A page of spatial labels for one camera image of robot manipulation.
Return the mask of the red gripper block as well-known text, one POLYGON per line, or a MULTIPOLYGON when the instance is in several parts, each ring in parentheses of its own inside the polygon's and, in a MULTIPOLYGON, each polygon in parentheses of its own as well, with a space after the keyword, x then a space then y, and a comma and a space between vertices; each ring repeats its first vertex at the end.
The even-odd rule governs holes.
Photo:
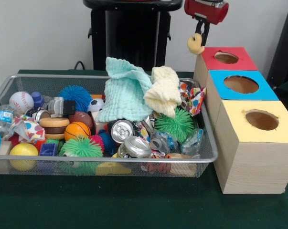
POLYGON ((206 45, 210 23, 217 25, 222 22, 229 9, 229 3, 224 0, 186 0, 184 2, 185 13, 198 21, 195 33, 202 34, 202 46, 206 45))

